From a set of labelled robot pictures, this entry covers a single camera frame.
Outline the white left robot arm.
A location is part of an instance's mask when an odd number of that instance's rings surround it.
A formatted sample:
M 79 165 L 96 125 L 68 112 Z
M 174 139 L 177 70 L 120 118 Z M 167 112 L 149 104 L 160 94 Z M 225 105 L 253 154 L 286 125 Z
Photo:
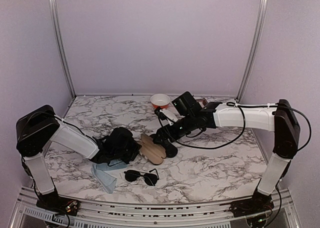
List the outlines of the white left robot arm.
M 77 126 L 56 116 L 50 105 L 44 105 L 16 122 L 16 149 L 21 155 L 29 176 L 39 190 L 39 201 L 58 211 L 63 199 L 49 174 L 44 151 L 52 143 L 70 149 L 95 164 L 109 165 L 113 160 L 126 164 L 133 161 L 141 145 L 124 127 L 114 128 L 110 135 L 94 138 L 86 135 Z

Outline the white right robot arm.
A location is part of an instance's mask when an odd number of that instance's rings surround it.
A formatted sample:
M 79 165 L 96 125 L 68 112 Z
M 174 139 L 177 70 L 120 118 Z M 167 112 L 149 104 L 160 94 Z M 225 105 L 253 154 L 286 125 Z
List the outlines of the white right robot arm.
M 165 94 L 150 98 L 158 120 L 168 121 L 156 131 L 155 144 L 173 148 L 172 143 L 194 130 L 238 127 L 274 133 L 274 148 L 267 168 L 258 182 L 247 207 L 258 212 L 267 204 L 277 183 L 285 175 L 291 160 L 299 151 L 300 125 L 295 111 L 285 99 L 277 103 L 243 105 L 236 102 L 209 102 L 201 105 L 186 91 L 171 100 Z

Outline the black woven glasses case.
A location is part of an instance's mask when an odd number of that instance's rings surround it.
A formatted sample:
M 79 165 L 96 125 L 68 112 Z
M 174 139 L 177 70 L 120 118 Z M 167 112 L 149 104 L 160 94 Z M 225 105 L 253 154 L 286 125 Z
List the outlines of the black woven glasses case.
M 178 149 L 165 137 L 159 134 L 151 134 L 150 137 L 156 145 L 160 145 L 165 149 L 167 158 L 174 158 L 178 154 Z

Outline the brown striped glasses case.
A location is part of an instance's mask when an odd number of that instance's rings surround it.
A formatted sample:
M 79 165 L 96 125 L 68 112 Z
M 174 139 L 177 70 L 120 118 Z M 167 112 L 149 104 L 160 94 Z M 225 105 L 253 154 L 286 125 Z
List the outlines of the brown striped glasses case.
M 161 145 L 155 144 L 153 138 L 145 133 L 140 135 L 138 144 L 141 145 L 139 154 L 153 165 L 161 165 L 167 157 L 166 150 Z

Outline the black aviator sunglasses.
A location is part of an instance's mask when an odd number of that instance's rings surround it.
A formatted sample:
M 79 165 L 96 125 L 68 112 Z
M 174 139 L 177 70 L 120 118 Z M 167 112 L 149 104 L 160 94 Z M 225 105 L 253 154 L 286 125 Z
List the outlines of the black aviator sunglasses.
M 148 186 L 155 186 L 158 180 L 160 179 L 156 168 L 150 170 L 149 172 L 142 172 L 142 171 L 129 169 L 124 172 L 124 178 L 128 182 L 134 182 L 139 178 L 143 178 L 144 182 Z

